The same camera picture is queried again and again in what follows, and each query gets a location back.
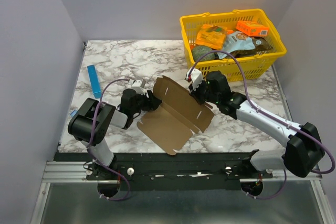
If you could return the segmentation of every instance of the marble surface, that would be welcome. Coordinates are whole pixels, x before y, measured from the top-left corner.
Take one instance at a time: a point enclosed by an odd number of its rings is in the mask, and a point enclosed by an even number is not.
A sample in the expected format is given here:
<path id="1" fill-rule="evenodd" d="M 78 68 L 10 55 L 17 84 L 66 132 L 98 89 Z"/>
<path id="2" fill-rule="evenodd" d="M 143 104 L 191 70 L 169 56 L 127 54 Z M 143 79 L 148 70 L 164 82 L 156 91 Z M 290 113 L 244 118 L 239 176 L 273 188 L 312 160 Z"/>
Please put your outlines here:
<path id="1" fill-rule="evenodd" d="M 119 40 L 89 41 L 81 65 L 69 115 L 61 138 L 60 152 L 85 152 L 85 147 L 67 132 L 70 112 L 79 108 L 86 98 L 93 97 L 88 65 L 95 65 L 103 89 L 114 79 L 128 77 L 146 80 L 146 89 L 152 89 L 157 77 L 166 75 L 187 88 L 184 80 L 187 65 L 181 40 Z M 127 82 L 111 85 L 103 100 L 117 106 Z M 230 83 L 232 90 L 244 93 L 242 82 Z M 286 117 L 280 93 L 272 69 L 257 80 L 248 81 L 251 98 L 261 107 Z M 250 152 L 254 149 L 273 150 L 282 148 L 273 138 L 253 126 L 236 121 L 213 109 L 215 116 L 204 133 L 194 134 L 179 152 Z M 106 141 L 113 152 L 163 152 L 143 134 L 136 125 L 136 118 L 128 130 L 110 126 Z"/>

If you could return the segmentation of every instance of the yellow basket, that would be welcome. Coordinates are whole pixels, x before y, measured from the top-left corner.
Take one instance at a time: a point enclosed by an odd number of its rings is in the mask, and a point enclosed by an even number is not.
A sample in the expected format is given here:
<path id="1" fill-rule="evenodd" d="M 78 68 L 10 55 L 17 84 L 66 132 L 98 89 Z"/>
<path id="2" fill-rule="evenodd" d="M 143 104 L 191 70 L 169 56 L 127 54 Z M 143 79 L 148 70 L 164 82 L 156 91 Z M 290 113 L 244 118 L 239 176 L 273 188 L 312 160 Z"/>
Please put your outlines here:
<path id="1" fill-rule="evenodd" d="M 286 54 L 286 48 L 281 42 L 280 35 L 273 23 L 267 18 L 261 9 L 233 10 L 231 13 L 183 16 L 180 18 L 182 28 L 182 38 L 184 43 L 185 60 L 188 68 L 194 63 L 190 50 L 190 45 L 195 45 L 197 32 L 203 24 L 215 24 L 226 27 L 228 30 L 236 28 L 237 21 L 256 21 L 264 26 L 269 27 L 266 40 L 273 47 L 267 52 L 258 52 L 251 57 L 238 58 L 246 79 L 259 78 L 279 57 Z M 200 70 L 203 77 L 207 73 L 219 70 L 225 74 L 228 81 L 242 80 L 240 71 L 232 59 L 204 61 L 197 64 L 196 68 Z"/>

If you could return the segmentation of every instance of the cardboard sheet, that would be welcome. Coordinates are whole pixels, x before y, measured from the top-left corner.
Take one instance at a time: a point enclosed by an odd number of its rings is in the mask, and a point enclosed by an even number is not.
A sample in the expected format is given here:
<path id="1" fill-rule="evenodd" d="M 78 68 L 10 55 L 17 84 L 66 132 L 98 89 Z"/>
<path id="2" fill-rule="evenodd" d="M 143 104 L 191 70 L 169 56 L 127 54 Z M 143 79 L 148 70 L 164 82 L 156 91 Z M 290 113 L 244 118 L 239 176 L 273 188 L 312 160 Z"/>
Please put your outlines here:
<path id="1" fill-rule="evenodd" d="M 214 117 L 209 104 L 199 105 L 184 87 L 166 76 L 157 78 L 153 94 L 162 103 L 147 112 L 137 126 L 170 155 L 175 155 L 193 132 L 204 132 Z"/>

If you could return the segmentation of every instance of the white knob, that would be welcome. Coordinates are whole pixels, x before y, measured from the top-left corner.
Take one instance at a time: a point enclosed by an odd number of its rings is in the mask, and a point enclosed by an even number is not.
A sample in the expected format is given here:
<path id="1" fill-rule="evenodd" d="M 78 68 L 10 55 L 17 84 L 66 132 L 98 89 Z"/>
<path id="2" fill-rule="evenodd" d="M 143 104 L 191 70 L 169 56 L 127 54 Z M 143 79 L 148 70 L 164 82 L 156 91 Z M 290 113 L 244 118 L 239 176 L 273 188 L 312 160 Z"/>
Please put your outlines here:
<path id="1" fill-rule="evenodd" d="M 134 174 L 134 169 L 132 167 L 128 168 L 127 169 L 127 174 L 130 175 L 130 176 L 133 175 Z"/>

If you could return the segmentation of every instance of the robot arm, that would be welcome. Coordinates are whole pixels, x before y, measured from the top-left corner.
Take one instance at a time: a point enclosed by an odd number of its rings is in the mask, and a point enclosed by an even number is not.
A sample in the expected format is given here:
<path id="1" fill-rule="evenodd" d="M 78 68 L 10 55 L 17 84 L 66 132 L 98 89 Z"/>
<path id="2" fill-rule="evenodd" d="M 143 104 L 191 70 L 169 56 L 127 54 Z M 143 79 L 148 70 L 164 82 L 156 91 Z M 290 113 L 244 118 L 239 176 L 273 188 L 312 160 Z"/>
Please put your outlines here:
<path id="1" fill-rule="evenodd" d="M 307 137 L 259 113 L 258 109 L 253 108 L 249 101 L 247 101 L 245 95 L 232 92 L 226 77 L 220 71 L 208 73 L 206 81 L 204 81 L 202 73 L 197 69 L 193 69 L 190 78 L 186 77 L 186 80 L 192 82 L 189 86 L 190 95 L 199 104 L 203 104 L 204 102 L 215 104 L 222 113 L 253 125 L 273 137 L 286 148 L 252 153 L 250 163 L 256 170 L 286 168 L 296 176 L 306 177 L 324 156 L 324 150 L 307 139 Z M 321 141 L 314 125 L 306 123 L 302 126 L 298 123 L 285 120 L 265 109 L 263 111 L 280 121 L 286 122 L 286 124 L 303 130 Z"/>
<path id="2" fill-rule="evenodd" d="M 93 141 L 90 146 L 93 115 L 98 101 L 88 98 L 71 119 L 68 125 L 69 134 L 81 141 L 103 165 L 110 166 L 114 158 L 114 154 L 104 139 L 108 127 L 113 125 L 126 130 L 131 126 L 135 114 L 141 113 L 141 111 L 156 110 L 161 104 L 161 100 L 156 98 L 151 90 L 147 92 L 143 90 L 144 85 L 144 80 L 137 80 L 134 81 L 131 88 L 125 89 L 122 93 L 119 110 L 109 104 L 104 104 L 99 108 Z"/>

